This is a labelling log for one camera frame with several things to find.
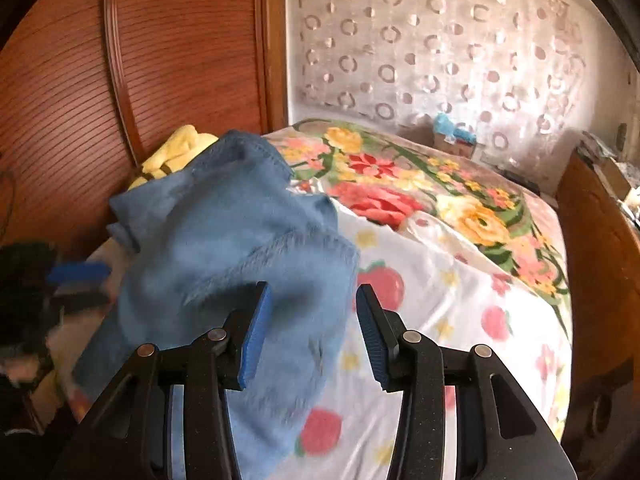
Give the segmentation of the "blue denim jeans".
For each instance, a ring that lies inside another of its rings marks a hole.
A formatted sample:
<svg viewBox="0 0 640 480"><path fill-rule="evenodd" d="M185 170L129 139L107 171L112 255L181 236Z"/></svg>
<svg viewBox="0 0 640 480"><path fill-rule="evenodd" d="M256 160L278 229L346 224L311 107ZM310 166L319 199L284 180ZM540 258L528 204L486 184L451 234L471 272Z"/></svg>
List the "blue denim jeans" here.
<svg viewBox="0 0 640 480"><path fill-rule="evenodd" d="M140 344L190 344L272 292L257 372L228 397L241 474L268 477L292 451L333 373L359 254L328 196L290 188L292 171L264 138L230 131L183 170L114 196L114 240L134 253L115 307L73 378L95 399Z"/></svg>

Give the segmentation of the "wooden side cabinet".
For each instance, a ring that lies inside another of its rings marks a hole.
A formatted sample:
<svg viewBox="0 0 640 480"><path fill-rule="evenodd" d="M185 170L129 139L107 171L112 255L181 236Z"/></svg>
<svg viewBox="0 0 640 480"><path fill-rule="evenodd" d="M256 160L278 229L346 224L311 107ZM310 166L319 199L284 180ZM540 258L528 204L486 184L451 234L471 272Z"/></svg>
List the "wooden side cabinet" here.
<svg viewBox="0 0 640 480"><path fill-rule="evenodd" d="M556 198L573 319L562 445L582 479L639 475L639 235L600 168L570 155Z"/></svg>

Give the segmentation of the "yellow plush pillow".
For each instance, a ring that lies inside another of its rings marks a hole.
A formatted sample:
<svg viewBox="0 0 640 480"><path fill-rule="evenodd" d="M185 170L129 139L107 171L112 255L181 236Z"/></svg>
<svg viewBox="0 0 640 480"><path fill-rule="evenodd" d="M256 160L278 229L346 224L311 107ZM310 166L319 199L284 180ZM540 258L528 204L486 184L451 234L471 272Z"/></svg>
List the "yellow plush pillow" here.
<svg viewBox="0 0 640 480"><path fill-rule="evenodd" d="M217 141L218 138L213 134L198 132L192 125L179 127L142 164L137 177L128 188L132 190L146 182L160 180L183 170L189 162Z"/></svg>

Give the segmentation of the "floral bed sheet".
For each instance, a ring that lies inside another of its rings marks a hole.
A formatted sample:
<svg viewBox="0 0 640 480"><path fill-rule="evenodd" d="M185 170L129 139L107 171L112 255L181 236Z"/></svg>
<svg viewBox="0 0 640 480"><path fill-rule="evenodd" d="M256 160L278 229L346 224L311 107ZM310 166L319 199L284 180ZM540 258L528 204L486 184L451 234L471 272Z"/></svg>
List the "floral bed sheet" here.
<svg viewBox="0 0 640 480"><path fill-rule="evenodd" d="M446 214L477 211L467 197L440 194L416 165L378 184L346 179L349 162L378 164L378 148L347 133L331 174L338 225L361 252L358 280L385 309L444 346L494 348L551 431L565 428L570 396L570 296L558 220L542 201L524 196L529 232L506 248L506 264L483 256ZM374 388L364 344L349 325L337 369L302 433L273 471L277 479L379 479L392 457L398 396Z"/></svg>

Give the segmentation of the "wooden slatted headboard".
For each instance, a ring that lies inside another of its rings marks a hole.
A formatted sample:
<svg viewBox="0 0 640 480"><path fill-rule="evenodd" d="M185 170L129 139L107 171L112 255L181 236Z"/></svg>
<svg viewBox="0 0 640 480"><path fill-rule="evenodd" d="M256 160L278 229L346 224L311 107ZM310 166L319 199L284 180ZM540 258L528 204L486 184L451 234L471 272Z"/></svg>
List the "wooden slatted headboard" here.
<svg viewBox="0 0 640 480"><path fill-rule="evenodd" d="M2 242L88 255L175 128L284 127L285 53L285 0L1 0Z"/></svg>

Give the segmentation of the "cardboard box on cabinet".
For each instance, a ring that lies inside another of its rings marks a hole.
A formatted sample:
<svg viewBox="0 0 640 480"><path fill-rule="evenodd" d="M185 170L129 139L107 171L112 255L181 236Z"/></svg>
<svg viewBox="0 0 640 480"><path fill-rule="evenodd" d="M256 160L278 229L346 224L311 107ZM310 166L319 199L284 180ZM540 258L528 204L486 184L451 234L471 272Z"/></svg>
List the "cardboard box on cabinet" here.
<svg viewBox="0 0 640 480"><path fill-rule="evenodd" d="M623 171L620 170L620 167L616 164L616 161L611 157L602 158L598 166L613 195L618 200L626 200L632 186L623 174Z"/></svg>

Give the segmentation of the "cardboard box with blue cloth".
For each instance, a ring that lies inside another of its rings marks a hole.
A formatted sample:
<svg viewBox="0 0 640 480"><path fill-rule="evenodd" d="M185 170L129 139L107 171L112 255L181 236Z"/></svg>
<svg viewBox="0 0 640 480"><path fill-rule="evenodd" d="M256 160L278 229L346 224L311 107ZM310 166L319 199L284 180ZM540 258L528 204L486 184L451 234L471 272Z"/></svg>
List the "cardboard box with blue cloth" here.
<svg viewBox="0 0 640 480"><path fill-rule="evenodd" d="M433 122L434 147L448 154L471 159L476 148L476 134L454 124L449 117L438 114Z"/></svg>

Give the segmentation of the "white circle-patterned curtain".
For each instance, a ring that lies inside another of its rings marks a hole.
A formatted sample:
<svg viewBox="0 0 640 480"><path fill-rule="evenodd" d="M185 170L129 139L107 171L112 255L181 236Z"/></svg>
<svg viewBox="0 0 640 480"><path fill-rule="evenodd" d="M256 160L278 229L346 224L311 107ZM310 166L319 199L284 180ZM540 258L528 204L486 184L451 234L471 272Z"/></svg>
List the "white circle-patterned curtain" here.
<svg viewBox="0 0 640 480"><path fill-rule="evenodd" d="M540 176L589 73L568 0L288 0L292 113L388 132L438 118Z"/></svg>

